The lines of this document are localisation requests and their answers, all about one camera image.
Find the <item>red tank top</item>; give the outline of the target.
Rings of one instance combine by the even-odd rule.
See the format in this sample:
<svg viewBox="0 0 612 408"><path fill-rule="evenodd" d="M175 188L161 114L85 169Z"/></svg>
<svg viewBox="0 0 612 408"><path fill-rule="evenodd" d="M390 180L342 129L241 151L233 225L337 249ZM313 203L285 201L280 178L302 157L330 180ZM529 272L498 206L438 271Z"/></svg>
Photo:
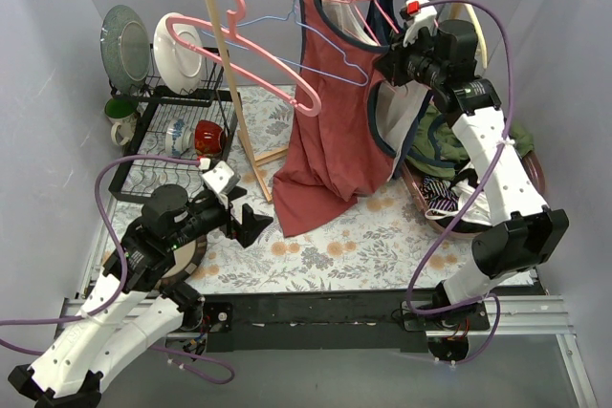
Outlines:
<svg viewBox="0 0 612 408"><path fill-rule="evenodd" d="M392 174L394 155L377 145L368 126L371 54L355 48L324 23L313 0L300 0L300 74L318 93L315 117L295 113L284 165L273 176L274 210L285 237L336 219L360 196L375 193Z"/></svg>

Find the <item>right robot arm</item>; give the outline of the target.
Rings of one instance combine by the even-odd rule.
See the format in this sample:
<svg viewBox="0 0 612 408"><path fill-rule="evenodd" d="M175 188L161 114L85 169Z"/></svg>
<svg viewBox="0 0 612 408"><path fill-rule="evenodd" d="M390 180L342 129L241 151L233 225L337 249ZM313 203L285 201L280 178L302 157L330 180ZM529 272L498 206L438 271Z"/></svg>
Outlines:
<svg viewBox="0 0 612 408"><path fill-rule="evenodd" d="M410 308L449 330L501 282L546 263L569 227L566 212L553 210L528 177L509 137L510 114L492 83L475 72L477 42L469 21L446 20L435 31L412 24L377 65L394 83L430 89L474 166L474 194L489 205L491 226L472 240L470 259L437 286L431 305Z"/></svg>

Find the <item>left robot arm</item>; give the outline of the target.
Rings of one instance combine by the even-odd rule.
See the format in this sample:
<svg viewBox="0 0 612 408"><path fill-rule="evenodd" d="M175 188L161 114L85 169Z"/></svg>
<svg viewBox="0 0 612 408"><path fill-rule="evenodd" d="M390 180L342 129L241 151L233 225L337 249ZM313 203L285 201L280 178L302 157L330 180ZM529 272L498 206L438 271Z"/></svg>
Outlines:
<svg viewBox="0 0 612 408"><path fill-rule="evenodd" d="M204 318L201 295L184 281L161 289L139 317L123 320L159 287L179 248L205 241L215 229L242 247L255 242L273 219L248 204L241 218L233 217L231 202L245 193L203 190L190 199L178 184L158 187L104 264L76 321L33 363L15 367L9 384L37 407L96 407L117 375L156 341L178 328L196 330Z"/></svg>

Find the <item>white tank top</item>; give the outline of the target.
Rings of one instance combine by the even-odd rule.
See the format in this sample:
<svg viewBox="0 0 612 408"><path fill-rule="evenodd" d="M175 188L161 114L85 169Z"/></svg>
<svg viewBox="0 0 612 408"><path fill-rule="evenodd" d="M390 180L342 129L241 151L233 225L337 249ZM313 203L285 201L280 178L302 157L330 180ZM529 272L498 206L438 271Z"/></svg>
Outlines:
<svg viewBox="0 0 612 408"><path fill-rule="evenodd" d="M362 44L356 40L346 40L343 39L344 42L348 46L353 46L355 48L354 54L363 55L363 54L371 54L372 58L367 64L361 63L360 68L368 75L368 102L367 102L367 116L368 116L368 126L372 133L372 137L374 141L377 143L379 147L385 153L391 153L394 155L393 161L393 169L391 177L393 179L397 179L401 176L401 163L404 160L404 154L407 152L407 147L409 147L414 139L414 135L416 132L416 126L420 121L421 117L424 115L426 108L429 104L429 100L431 99L430 92L428 89L415 82L411 81L404 86L393 86L386 79L382 78L378 71L375 70L375 61L383 56L385 52L388 51L389 44L383 45L383 48L380 49L376 46L371 47L366 44ZM383 139L380 137L378 130L376 128L375 123L375 100L377 96L377 90L379 85L386 81L389 85L396 89L396 94L401 98L401 102L399 104L399 108L397 112L402 113L401 117L401 127L403 128L402 134L405 135L404 142L402 144L402 152L400 154L399 160L395 161L394 152L385 144Z"/></svg>

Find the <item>navy tank top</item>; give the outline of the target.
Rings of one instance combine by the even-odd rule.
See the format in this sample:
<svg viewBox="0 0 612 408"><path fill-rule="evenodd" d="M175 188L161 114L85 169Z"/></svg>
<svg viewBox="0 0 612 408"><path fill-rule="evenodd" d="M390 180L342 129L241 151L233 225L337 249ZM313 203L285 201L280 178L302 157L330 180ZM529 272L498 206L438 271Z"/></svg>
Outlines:
<svg viewBox="0 0 612 408"><path fill-rule="evenodd" d="M394 0L376 1L380 7L378 8L373 0L370 1L366 22L378 41L382 45L388 45L393 29L385 19L382 11L389 17L392 25L399 28L399 23L394 16ZM402 113L397 112L401 98L396 94L394 87L383 81L377 90L375 102L376 128L385 144L394 152L395 161L398 161L405 137L402 134L403 128L401 127Z"/></svg>

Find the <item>pink hanger under white top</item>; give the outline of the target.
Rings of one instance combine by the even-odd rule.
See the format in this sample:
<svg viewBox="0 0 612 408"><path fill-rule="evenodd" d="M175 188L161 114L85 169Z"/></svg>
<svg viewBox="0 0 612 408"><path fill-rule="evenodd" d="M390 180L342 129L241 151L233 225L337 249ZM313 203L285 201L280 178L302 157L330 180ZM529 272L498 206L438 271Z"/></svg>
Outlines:
<svg viewBox="0 0 612 408"><path fill-rule="evenodd" d="M348 0L313 0L324 23L338 37L356 40L368 46L377 45L371 31L365 25L365 17Z"/></svg>

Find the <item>thick pink plastic hanger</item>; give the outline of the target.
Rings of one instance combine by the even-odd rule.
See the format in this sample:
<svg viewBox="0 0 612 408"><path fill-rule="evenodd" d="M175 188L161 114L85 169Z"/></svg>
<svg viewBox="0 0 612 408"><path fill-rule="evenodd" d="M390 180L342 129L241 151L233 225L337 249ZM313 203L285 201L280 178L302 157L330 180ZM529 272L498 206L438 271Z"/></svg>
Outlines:
<svg viewBox="0 0 612 408"><path fill-rule="evenodd" d="M308 117L317 116L321 110L321 100L317 91L309 83L307 83L305 79L303 79L299 74L290 69L286 64L281 62L277 57L270 54L267 50L251 42L249 39L239 33L238 21L246 16L246 3L245 0L234 1L236 3L236 10L227 10L228 26L220 27L223 40L228 39L232 44L239 45L247 51L258 55L260 58L274 65L278 70L288 75L295 82L295 85L301 88L302 91L306 94L307 98L310 99L310 104L305 105L304 103L299 102L295 97L292 97L284 91L280 90L278 87L272 85L267 80L262 79L258 75L255 75L241 68L240 66L237 66L234 63L230 64L231 69L234 72L238 73L240 76L250 80L251 82L256 83L261 88L279 97L287 104L293 106L296 111L302 113L303 115L306 115ZM219 54L209 52L202 46L196 46L191 43L188 43L187 41L183 40L183 38L180 38L179 35L174 31L174 27L176 25L189 25L198 30L212 32L213 24L211 22L191 16L171 14L168 18L165 19L164 24L166 26L168 34L175 41L176 44L187 50L210 58L215 62L222 62L222 58Z"/></svg>

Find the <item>brown rimmed plate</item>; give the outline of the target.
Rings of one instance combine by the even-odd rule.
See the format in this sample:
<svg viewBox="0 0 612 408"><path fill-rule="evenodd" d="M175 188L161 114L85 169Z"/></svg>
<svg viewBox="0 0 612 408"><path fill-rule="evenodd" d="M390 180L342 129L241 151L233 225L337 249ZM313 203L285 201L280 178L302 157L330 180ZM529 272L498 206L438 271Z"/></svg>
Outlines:
<svg viewBox="0 0 612 408"><path fill-rule="evenodd" d="M128 266L124 290L150 291L184 281L197 269L208 248L206 236L174 248L133 222L121 240Z"/></svg>

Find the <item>red bowl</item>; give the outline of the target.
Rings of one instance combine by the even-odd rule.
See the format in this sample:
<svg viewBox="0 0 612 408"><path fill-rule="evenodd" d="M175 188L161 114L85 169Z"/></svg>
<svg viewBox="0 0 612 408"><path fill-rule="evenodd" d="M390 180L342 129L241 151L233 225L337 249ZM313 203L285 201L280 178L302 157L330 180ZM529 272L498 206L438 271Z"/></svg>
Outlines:
<svg viewBox="0 0 612 408"><path fill-rule="evenodd" d="M197 123L194 133L194 148L199 156L220 157L226 142L226 132L219 124L205 119Z"/></svg>

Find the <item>blue white cup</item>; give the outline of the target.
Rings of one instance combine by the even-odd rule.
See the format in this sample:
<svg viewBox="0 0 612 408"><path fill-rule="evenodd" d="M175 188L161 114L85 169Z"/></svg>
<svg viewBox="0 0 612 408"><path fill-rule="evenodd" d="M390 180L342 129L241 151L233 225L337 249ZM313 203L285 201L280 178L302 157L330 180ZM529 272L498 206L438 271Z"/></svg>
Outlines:
<svg viewBox="0 0 612 408"><path fill-rule="evenodd" d="M179 158L193 148L194 131L182 118L173 118L165 131L164 151L172 158Z"/></svg>

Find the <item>black dish rack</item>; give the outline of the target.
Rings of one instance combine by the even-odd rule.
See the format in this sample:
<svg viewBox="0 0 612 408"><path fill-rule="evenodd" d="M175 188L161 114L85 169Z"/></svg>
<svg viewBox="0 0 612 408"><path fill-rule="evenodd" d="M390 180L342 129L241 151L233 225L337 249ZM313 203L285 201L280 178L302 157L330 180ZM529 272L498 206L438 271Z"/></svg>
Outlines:
<svg viewBox="0 0 612 408"><path fill-rule="evenodd" d="M172 92L159 76L152 64L141 88L123 94L114 85L110 86L111 97L124 100L135 106L141 114L134 137L123 147L123 153L146 155L145 160L135 160L119 165L109 185L109 191L119 201L141 204L157 187L176 183L193 196L199 188L199 177L195 169L172 162L159 161L165 157L165 134L169 122L181 119L190 129L201 120L211 121L222 128L222 151L225 160L237 127L230 91L223 89L224 70L220 64L209 59L203 61L201 79L191 93Z"/></svg>

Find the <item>green shirt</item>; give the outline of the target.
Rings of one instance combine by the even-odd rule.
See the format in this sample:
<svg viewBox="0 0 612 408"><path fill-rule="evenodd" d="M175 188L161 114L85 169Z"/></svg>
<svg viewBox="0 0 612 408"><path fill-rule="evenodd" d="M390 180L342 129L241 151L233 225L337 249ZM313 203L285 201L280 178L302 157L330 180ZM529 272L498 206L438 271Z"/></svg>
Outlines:
<svg viewBox="0 0 612 408"><path fill-rule="evenodd" d="M486 128L485 139L492 137L493 153L504 128L505 121L499 119L492 127ZM509 137L514 141L514 149L521 159L535 150L534 136L518 122L511 126ZM429 104L404 154L405 162L425 175L449 181L468 164L469 159L468 150L448 126L445 116Z"/></svg>

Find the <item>green mug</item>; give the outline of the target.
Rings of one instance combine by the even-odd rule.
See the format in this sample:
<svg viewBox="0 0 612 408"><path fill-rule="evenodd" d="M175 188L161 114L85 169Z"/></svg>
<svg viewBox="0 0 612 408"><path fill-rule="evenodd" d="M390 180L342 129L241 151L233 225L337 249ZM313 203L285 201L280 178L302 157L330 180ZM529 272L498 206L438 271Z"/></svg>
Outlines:
<svg viewBox="0 0 612 408"><path fill-rule="evenodd" d="M106 102L104 114L111 123L111 141L119 147L126 146L133 139L140 118L137 104L111 98Z"/></svg>

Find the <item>black and white garment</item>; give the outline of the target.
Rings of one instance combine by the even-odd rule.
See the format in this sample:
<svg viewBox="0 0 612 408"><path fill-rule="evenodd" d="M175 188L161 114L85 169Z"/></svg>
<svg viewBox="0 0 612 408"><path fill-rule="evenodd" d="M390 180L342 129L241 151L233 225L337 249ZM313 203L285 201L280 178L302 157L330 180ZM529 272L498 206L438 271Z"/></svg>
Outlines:
<svg viewBox="0 0 612 408"><path fill-rule="evenodd" d="M420 191L426 201L425 217L433 222L443 222L452 219L466 204L480 184L473 165L468 162L450 181L432 176L425 176ZM475 201L463 214L459 226L485 226L492 225L491 211L484 192L481 192Z"/></svg>

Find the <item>floral table mat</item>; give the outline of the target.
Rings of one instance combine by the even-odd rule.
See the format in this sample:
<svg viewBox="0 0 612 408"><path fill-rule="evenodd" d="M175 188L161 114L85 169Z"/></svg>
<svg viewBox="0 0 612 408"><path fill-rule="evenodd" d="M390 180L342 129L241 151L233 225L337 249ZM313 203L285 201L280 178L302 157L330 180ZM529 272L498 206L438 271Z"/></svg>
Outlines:
<svg viewBox="0 0 612 408"><path fill-rule="evenodd" d="M255 154L269 153L287 144L293 111L276 97L255 87L239 88L243 114ZM163 155L164 132L172 119L195 126L200 119L223 125L233 117L231 102L215 101L207 109L158 106L139 149L140 154ZM248 190L241 203L256 213L274 216L274 222L248 248L210 232L208 246L187 268L187 281L201 293L263 293L321 290L405 289L413 271L437 239L402 180L382 185L369 197L331 223L295 237L284 237L273 204L267 203L251 164L234 138L228 164ZM190 195L201 184L197 171L160 161L137 161L122 188L140 198L159 185L179 183ZM470 241L446 239L417 279L417 288L433 288L461 268L470 255Z"/></svg>

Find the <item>white plate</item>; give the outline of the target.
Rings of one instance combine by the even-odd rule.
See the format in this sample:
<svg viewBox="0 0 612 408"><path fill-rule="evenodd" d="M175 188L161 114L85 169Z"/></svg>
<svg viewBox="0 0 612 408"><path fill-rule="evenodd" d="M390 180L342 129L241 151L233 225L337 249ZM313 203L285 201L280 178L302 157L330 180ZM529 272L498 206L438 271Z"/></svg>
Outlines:
<svg viewBox="0 0 612 408"><path fill-rule="evenodd" d="M155 64L165 85L175 94L186 96L198 86L204 68L204 58L176 42L169 34L165 21L176 16L167 13L156 26L153 37Z"/></svg>

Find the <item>brown laundry basket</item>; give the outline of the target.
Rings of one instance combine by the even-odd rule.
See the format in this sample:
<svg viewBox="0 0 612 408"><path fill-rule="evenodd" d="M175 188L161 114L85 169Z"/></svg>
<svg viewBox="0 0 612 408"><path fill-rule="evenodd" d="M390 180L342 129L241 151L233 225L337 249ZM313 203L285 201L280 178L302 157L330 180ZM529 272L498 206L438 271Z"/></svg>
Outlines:
<svg viewBox="0 0 612 408"><path fill-rule="evenodd" d="M522 160L521 163L526 171L526 174L535 189L543 197L546 196L546 180L542 166L538 160L535 151L528 153ZM402 178L415 203L417 209L421 213L425 213L428 210L428 205L425 197L421 193L421 185L423 177L425 176L419 169L415 168L408 161L405 161L401 168ZM474 226L470 227L470 231L465 230L465 225L457 225L452 232L449 234L449 238L457 240L471 240L478 234L478 231L474 231Z"/></svg>

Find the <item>green patterned plate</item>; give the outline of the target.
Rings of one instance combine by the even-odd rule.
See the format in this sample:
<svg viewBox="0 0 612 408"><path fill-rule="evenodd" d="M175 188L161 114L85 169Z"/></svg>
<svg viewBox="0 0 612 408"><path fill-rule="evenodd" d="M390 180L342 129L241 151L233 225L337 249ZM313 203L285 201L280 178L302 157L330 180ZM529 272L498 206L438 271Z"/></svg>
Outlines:
<svg viewBox="0 0 612 408"><path fill-rule="evenodd" d="M112 85L124 95L136 94L150 68L150 44L141 18L129 7L116 5L100 31L103 67Z"/></svg>

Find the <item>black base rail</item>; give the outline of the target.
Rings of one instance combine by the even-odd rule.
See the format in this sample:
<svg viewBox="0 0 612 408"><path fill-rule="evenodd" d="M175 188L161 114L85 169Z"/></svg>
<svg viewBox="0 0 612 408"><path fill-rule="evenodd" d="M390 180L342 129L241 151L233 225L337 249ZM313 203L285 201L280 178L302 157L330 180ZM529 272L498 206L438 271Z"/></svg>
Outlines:
<svg viewBox="0 0 612 408"><path fill-rule="evenodd" d="M490 326L484 305L449 315L413 314L404 290L215 294L201 312L191 313L176 333L202 335L210 353L233 351L397 349L427 350L428 333L455 328L484 332Z"/></svg>

